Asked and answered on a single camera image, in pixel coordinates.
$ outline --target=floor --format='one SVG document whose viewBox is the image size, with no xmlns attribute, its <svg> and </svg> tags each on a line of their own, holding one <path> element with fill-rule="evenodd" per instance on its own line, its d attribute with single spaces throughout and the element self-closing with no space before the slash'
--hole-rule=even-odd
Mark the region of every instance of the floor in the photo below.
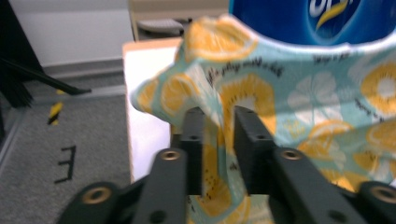
<svg viewBox="0 0 396 224">
<path fill-rule="evenodd" d="M 188 29 L 187 20 L 180 21 Z M 140 30 L 140 40 L 179 36 Z M 56 69 L 50 70 L 55 76 Z M 126 135 L 125 86 L 122 71 L 62 77 L 61 81 L 91 93 L 59 94 L 36 81 L 24 83 L 33 95 L 30 108 L 12 108 L 0 93 L 6 138 L 0 143 L 0 223 L 54 223 L 78 190 L 95 181 L 130 183 Z M 50 111 L 62 109 L 49 124 Z M 75 147 L 73 178 L 61 178 Z"/>
</svg>

